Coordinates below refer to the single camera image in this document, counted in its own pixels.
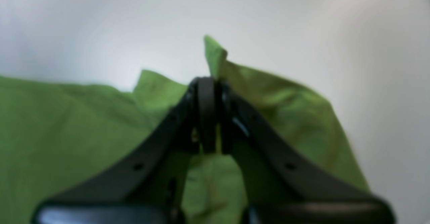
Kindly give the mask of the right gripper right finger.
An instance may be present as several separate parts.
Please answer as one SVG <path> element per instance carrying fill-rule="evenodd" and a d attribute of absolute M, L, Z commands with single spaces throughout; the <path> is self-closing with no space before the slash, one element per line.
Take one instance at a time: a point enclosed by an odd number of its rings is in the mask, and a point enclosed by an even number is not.
<path fill-rule="evenodd" d="M 206 152 L 239 165 L 244 224 L 393 224 L 381 198 L 347 184 L 286 143 L 225 81 L 206 79 Z"/>

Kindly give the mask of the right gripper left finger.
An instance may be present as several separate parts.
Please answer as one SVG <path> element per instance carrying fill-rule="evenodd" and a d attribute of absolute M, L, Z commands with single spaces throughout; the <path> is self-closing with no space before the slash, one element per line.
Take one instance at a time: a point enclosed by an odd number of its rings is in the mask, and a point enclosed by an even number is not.
<path fill-rule="evenodd" d="M 95 177 L 43 201 L 33 224 L 184 224 L 182 195 L 200 151 L 202 99 L 210 78 L 194 79 L 179 103 L 129 155 Z"/>

